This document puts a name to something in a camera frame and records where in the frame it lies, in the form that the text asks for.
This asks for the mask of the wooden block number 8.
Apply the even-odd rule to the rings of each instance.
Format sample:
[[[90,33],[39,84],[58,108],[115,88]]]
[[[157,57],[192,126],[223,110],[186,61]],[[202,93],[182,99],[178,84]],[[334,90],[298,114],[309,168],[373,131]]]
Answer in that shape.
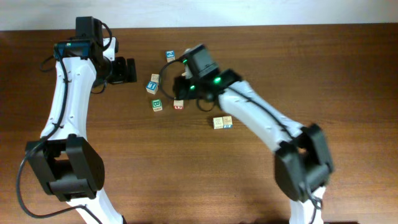
[[[183,100],[174,100],[174,109],[175,110],[182,110],[183,108],[184,108]]]

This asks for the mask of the wooden block green letter N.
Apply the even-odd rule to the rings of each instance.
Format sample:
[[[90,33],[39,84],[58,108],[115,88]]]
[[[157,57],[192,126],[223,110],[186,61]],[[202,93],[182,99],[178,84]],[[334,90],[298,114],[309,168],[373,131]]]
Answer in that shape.
[[[224,128],[222,117],[213,118],[213,128],[214,129],[223,129]]]

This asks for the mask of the wooden block blue edge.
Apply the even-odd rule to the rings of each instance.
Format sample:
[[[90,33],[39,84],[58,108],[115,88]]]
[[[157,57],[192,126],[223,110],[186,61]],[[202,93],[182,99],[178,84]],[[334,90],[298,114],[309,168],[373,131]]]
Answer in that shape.
[[[229,129],[233,127],[233,120],[231,116],[223,116],[223,128]]]

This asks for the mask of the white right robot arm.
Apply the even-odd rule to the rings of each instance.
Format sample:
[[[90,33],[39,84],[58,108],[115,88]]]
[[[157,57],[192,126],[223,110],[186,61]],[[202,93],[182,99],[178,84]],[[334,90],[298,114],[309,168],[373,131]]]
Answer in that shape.
[[[322,129],[277,111],[235,71],[220,70],[203,44],[176,61],[187,72],[175,79],[176,99],[214,102],[242,122],[274,155],[275,182],[290,200],[289,222],[323,223],[323,195],[334,164]]]

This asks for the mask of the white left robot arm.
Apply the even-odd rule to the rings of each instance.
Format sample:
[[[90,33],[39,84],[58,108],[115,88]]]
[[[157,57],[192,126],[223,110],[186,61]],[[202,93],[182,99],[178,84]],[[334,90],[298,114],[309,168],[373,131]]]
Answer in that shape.
[[[25,148],[43,191],[66,202],[86,223],[125,223],[104,189],[105,168],[89,144],[86,119],[92,89],[134,83],[134,59],[116,57],[119,42],[103,37],[108,26],[92,16],[77,17],[75,35],[54,45],[57,81],[49,118],[38,141]]]

